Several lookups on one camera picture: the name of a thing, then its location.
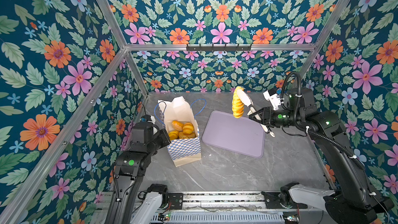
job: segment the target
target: blue flower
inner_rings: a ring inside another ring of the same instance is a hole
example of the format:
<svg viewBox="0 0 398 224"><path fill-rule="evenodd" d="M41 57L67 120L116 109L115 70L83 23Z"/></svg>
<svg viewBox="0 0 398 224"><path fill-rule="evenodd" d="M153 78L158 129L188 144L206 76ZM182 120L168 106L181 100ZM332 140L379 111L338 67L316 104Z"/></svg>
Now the blue flower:
<svg viewBox="0 0 398 224"><path fill-rule="evenodd" d="M12 101L11 104L15 104L15 102L19 103L19 100L18 100L19 98L21 98L21 96L16 96L15 93L12 94L12 97L11 96L7 97L7 99Z"/></svg>
<svg viewBox="0 0 398 224"><path fill-rule="evenodd" d="M48 85L47 88L44 88L44 91L47 92L47 95L50 95L50 94L54 93L54 88L51 87L50 85Z"/></svg>
<svg viewBox="0 0 398 224"><path fill-rule="evenodd" d="M18 141L15 140L14 146L10 147L10 150L14 150L14 153L18 153L18 150L23 150L23 142L18 143Z"/></svg>
<svg viewBox="0 0 398 224"><path fill-rule="evenodd" d="M25 32L25 34L29 35L30 38L36 36L36 34L34 33L35 30L30 30L28 27L25 27L25 29L27 30L27 31Z"/></svg>
<svg viewBox="0 0 398 224"><path fill-rule="evenodd" d="M46 115L48 115L49 112L52 112L52 110L50 109L51 105L42 105L42 107L44 108L44 110L42 110L41 113L46 113Z"/></svg>
<svg viewBox="0 0 398 224"><path fill-rule="evenodd" d="M62 177L62 171L58 170L58 173L55 174L55 176L59 179L60 177Z"/></svg>
<svg viewBox="0 0 398 224"><path fill-rule="evenodd" d="M45 29L47 29L48 27L45 25L46 24L46 22L40 22L40 21L37 21L37 23L39 24L39 26L37 26L39 29L43 29L43 30L45 30Z"/></svg>
<svg viewBox="0 0 398 224"><path fill-rule="evenodd" d="M64 218L69 219L69 217L72 215L72 209L67 210L67 214L64 216Z"/></svg>
<svg viewBox="0 0 398 224"><path fill-rule="evenodd" d="M72 168L73 164L74 164L74 162L72 162L72 159L71 159L69 162L67 162L67 169Z"/></svg>

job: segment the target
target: checkered paper bag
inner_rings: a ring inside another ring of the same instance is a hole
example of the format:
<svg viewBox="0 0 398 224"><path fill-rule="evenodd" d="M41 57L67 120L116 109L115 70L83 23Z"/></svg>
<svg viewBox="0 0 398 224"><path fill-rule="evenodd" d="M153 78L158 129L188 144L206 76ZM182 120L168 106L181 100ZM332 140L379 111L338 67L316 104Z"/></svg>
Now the checkered paper bag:
<svg viewBox="0 0 398 224"><path fill-rule="evenodd" d="M182 96L174 98L172 102L159 100L157 106L159 106L160 110L160 119L158 120L162 122L163 127L166 128L167 132L171 132L172 130L174 130L172 126L173 121L179 121L182 123L190 122L192 123L194 130L196 130L195 138L175 139L172 140L171 144L167 146L167 150L174 162L174 165L178 167L202 159L199 128L195 120L195 116L199 114L204 109L204 107L201 111L194 115L191 106L188 102L185 101L184 97Z"/></svg>

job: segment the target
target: light blue flower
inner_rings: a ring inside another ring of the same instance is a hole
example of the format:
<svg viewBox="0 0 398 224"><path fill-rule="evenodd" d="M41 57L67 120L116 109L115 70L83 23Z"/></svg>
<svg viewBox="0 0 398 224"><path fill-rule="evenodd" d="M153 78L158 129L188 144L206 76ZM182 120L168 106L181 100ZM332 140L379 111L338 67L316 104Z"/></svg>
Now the light blue flower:
<svg viewBox="0 0 398 224"><path fill-rule="evenodd" d="M47 29L48 27L45 25L46 24L46 22L40 22L40 21L37 21L37 23L39 24L39 26L37 26L39 29L43 29L43 30L45 30L45 29Z"/></svg>
<svg viewBox="0 0 398 224"><path fill-rule="evenodd" d="M15 140L14 146L10 147L10 150L14 150L14 153L18 153L18 150L23 150L23 142L18 143L18 141Z"/></svg>
<svg viewBox="0 0 398 224"><path fill-rule="evenodd" d="M48 85L47 88L44 88L44 91L47 92L47 95L54 93L54 88Z"/></svg>
<svg viewBox="0 0 398 224"><path fill-rule="evenodd" d="M15 104L15 102L19 103L19 98L21 98L21 96L17 96L15 93L12 94L11 96L8 96L7 99L11 100L11 104Z"/></svg>
<svg viewBox="0 0 398 224"><path fill-rule="evenodd" d="M30 38L32 38L32 37L35 37L36 36L36 34L35 34L35 30L30 30L28 27L25 27L25 29L27 30L26 32L25 32L25 34L27 34L27 35L29 35L29 37Z"/></svg>
<svg viewBox="0 0 398 224"><path fill-rule="evenodd" d="M42 110L41 113L46 113L46 115L48 115L49 112L52 112L52 110L50 109L51 105L42 105L42 107L44 108L44 110Z"/></svg>

